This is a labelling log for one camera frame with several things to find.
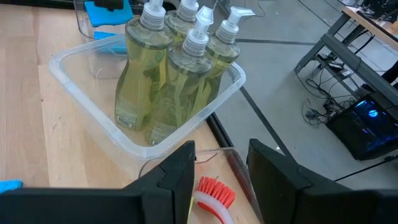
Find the green soap bottle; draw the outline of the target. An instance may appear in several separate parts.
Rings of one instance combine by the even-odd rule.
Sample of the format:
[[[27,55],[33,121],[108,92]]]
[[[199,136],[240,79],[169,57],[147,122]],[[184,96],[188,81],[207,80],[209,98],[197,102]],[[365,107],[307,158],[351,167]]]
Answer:
[[[196,21],[199,4],[197,0],[181,0],[178,8],[165,15],[165,25],[173,33],[173,42],[183,42]]]
[[[239,57],[240,48],[235,38],[239,31],[240,19],[243,16],[255,15],[254,11],[248,8],[232,6],[230,10],[228,18],[221,22],[206,46],[208,56],[213,61],[213,68],[205,78],[203,89],[205,106],[218,96],[222,74]]]

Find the tall clear plastic bin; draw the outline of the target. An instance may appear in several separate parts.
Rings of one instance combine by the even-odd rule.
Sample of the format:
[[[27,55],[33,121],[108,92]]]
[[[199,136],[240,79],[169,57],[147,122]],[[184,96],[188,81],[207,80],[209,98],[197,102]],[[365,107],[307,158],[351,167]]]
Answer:
[[[63,50],[49,62],[52,75],[78,103],[86,130],[108,154],[144,160],[168,153],[246,81],[244,70],[233,63],[223,74],[217,98],[160,144],[150,146],[144,133],[125,133],[114,120],[116,84],[127,60],[121,50],[124,44],[124,35],[114,35]]]

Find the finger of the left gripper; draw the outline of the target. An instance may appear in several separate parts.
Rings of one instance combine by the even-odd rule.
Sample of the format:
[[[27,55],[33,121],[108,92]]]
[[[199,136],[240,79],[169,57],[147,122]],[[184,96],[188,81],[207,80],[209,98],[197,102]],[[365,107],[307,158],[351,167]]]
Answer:
[[[123,9],[123,0],[94,0],[94,4],[107,10]]]

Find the shallow clear plastic tray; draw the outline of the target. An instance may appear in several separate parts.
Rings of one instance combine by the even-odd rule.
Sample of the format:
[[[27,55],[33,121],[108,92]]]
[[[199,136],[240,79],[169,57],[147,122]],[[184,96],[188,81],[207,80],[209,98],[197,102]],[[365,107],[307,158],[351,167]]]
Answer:
[[[88,0],[73,0],[73,5],[75,7],[78,29],[86,39],[95,40],[94,31],[111,32],[115,33],[116,35],[124,33],[124,26],[126,22],[124,24],[116,26],[105,25],[105,26],[93,27],[91,25],[91,22],[88,18],[88,14],[84,6],[85,1]],[[141,15],[144,3],[146,2],[147,0],[129,0],[130,7],[133,12],[133,17]]]
[[[264,224],[247,166],[240,158],[238,149],[229,147],[197,151],[195,187],[201,177],[212,177],[235,192],[235,200],[228,209],[234,224]]]

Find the black computer blue lights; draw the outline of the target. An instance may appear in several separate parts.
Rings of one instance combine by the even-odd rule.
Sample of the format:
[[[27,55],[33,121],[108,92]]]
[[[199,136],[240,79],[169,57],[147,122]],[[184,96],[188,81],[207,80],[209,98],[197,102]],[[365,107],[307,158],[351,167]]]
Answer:
[[[371,93],[326,122],[354,159],[366,161],[398,150],[398,105]]]

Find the wooden top metal desk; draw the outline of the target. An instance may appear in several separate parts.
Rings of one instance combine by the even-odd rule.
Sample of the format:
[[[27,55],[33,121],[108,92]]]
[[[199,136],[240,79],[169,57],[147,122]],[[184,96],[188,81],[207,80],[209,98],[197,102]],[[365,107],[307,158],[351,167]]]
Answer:
[[[326,63],[318,58],[317,54],[322,48],[326,47],[369,86],[384,95],[392,104],[398,105],[398,90],[383,80],[375,70],[373,70],[368,64],[364,63],[359,56],[348,48],[356,35],[365,29],[372,32],[375,36],[383,40],[384,43],[396,51],[398,51],[398,40],[396,40],[392,34],[383,32],[381,27],[375,22],[370,22],[360,16],[359,13],[359,9],[347,6],[344,7],[342,14],[337,21],[321,36],[320,40],[311,48],[311,50],[300,59],[294,68],[294,72],[300,72],[301,69],[303,69],[303,67],[312,60],[319,61],[320,65],[324,67]],[[350,33],[350,35],[348,35],[344,40],[338,40],[335,37],[335,34],[337,34],[350,19],[353,19],[358,23],[357,28],[355,28],[355,30],[353,30],[352,33]]]

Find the red dish brush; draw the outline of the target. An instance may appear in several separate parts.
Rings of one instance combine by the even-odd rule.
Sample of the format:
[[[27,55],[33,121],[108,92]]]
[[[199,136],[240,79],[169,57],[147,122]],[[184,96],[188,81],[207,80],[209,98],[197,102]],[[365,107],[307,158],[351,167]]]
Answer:
[[[193,192],[194,203],[214,215],[222,224],[234,224],[228,209],[235,197],[231,188],[212,177],[201,177]]]

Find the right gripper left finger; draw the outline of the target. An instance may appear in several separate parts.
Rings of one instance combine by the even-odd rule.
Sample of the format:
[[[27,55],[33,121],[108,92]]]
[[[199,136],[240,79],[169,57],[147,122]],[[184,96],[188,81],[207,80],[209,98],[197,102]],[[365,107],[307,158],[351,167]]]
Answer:
[[[195,177],[195,142],[190,140],[148,173],[125,186],[138,193],[128,224],[187,224]]]

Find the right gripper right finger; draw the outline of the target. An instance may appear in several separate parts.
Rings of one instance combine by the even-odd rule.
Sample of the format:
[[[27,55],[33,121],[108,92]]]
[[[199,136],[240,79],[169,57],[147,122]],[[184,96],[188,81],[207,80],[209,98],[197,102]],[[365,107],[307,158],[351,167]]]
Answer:
[[[265,224],[369,224],[368,198],[250,139],[247,165]]]

